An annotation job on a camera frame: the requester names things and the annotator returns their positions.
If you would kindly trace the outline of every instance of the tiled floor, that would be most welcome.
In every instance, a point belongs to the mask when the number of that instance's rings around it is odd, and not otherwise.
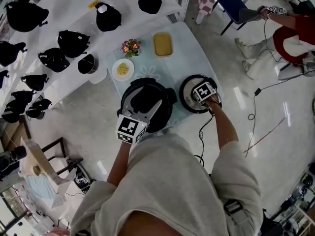
[[[260,5],[286,6],[283,0],[250,0],[249,8]],[[258,87],[277,83],[277,68],[268,67],[261,71],[256,81],[246,76],[242,69],[243,57],[234,44],[239,37],[248,43],[264,38],[264,21],[252,22],[236,31],[232,25],[220,36],[229,22],[226,13],[217,7],[214,13],[197,26],[197,3],[190,1],[186,23],[199,41],[224,90],[223,109],[238,132],[244,150],[248,147],[253,121],[252,97]],[[267,22],[267,37],[279,25]],[[263,205],[274,213],[288,196],[291,187],[313,159],[314,122],[311,102],[315,96],[315,78],[300,77],[282,85],[264,90],[256,97],[256,128],[252,144],[259,141],[283,118],[284,121],[258,145],[249,151],[247,160],[252,166],[261,186]],[[41,146],[63,136],[68,141],[72,155],[84,157],[83,165],[95,179],[106,179],[104,169],[110,171],[119,148],[114,130],[119,98],[114,85],[107,77],[97,85],[86,83],[68,98],[58,110],[50,111],[43,120],[30,121],[33,139]],[[201,152],[198,130],[210,116],[193,115],[180,123],[179,134],[189,143],[194,154]],[[218,153],[215,121],[204,129],[205,167],[211,171]]]

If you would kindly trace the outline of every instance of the sneaker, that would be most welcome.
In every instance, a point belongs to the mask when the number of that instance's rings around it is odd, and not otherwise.
[[[244,44],[244,42],[242,42],[239,38],[235,39],[235,44],[241,50],[243,57],[246,59],[249,59],[248,56],[246,55],[247,53],[246,49],[248,49],[248,46]]]
[[[243,68],[244,68],[244,70],[245,70],[247,76],[250,77],[247,72],[248,72],[248,70],[250,69],[251,64],[250,64],[247,60],[243,60],[242,65],[243,65]]]

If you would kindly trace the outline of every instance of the person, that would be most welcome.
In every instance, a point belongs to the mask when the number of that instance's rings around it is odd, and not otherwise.
[[[315,15],[278,15],[267,9],[261,10],[260,13],[265,20],[271,19],[282,27],[271,37],[254,45],[248,45],[239,38],[235,39],[243,56],[246,59],[255,59],[252,65],[246,60],[243,61],[243,68],[250,78],[257,78],[259,70],[267,66],[274,68],[278,62],[302,65],[304,58],[314,56],[312,51],[315,50]]]
[[[165,134],[122,142],[107,182],[95,181],[71,222],[71,236],[255,236],[261,194],[237,133],[218,104],[213,111],[220,154],[211,177],[188,143]]]

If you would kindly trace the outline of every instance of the black pot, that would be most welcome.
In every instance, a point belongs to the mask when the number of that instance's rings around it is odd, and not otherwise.
[[[135,111],[147,113],[158,100],[162,100],[157,112],[150,120],[147,128],[148,133],[154,133],[163,129],[170,119],[173,111],[173,104],[177,102],[176,93],[172,88],[165,88],[153,78],[141,78],[130,83],[130,87],[124,92],[121,108],[117,111],[117,115],[122,113],[126,97],[134,90],[144,87],[141,94],[137,94],[131,100],[131,106]]]
[[[79,72],[82,74],[92,74],[97,70],[95,58],[92,54],[86,55],[78,62]]]

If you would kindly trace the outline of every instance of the chair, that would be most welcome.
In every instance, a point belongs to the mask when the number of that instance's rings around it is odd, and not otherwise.
[[[229,15],[231,18],[231,22],[228,23],[228,25],[225,27],[225,29],[221,32],[221,36],[226,32],[226,30],[231,26],[231,24],[234,22],[237,25],[242,24],[237,28],[239,30],[242,28],[246,22],[241,20],[240,17],[240,10],[241,9],[247,9],[246,5],[243,3],[242,0],[217,0],[216,3],[213,5],[212,10],[215,9],[217,4],[220,3],[221,6],[223,7],[224,11]]]

